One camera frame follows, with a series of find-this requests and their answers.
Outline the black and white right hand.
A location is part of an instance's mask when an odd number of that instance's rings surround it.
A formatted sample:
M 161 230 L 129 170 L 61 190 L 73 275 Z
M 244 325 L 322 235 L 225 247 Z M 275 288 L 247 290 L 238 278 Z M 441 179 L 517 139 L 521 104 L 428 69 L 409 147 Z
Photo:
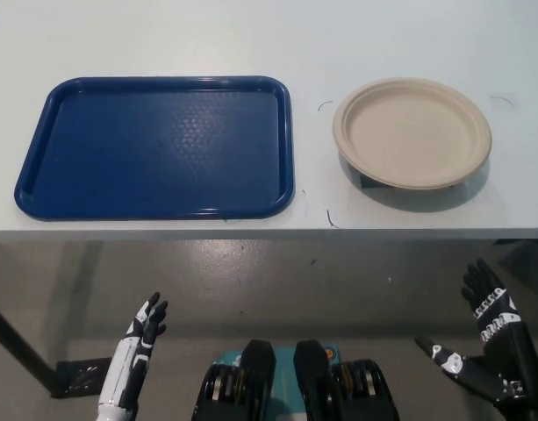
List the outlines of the black and white right hand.
M 537 352 L 509 291 L 484 260 L 467 267 L 463 283 L 483 353 L 464 356 L 426 337 L 415 343 L 450 380 L 488 402 L 538 407 Z

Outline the white and black left hand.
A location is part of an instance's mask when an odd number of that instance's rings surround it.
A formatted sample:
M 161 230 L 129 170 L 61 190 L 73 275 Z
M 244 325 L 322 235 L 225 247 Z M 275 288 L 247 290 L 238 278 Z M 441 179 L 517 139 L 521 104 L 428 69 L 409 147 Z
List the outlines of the white and black left hand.
M 97 404 L 98 420 L 134 420 L 157 338 L 166 330 L 168 302 L 155 292 L 130 323 L 112 356 Z

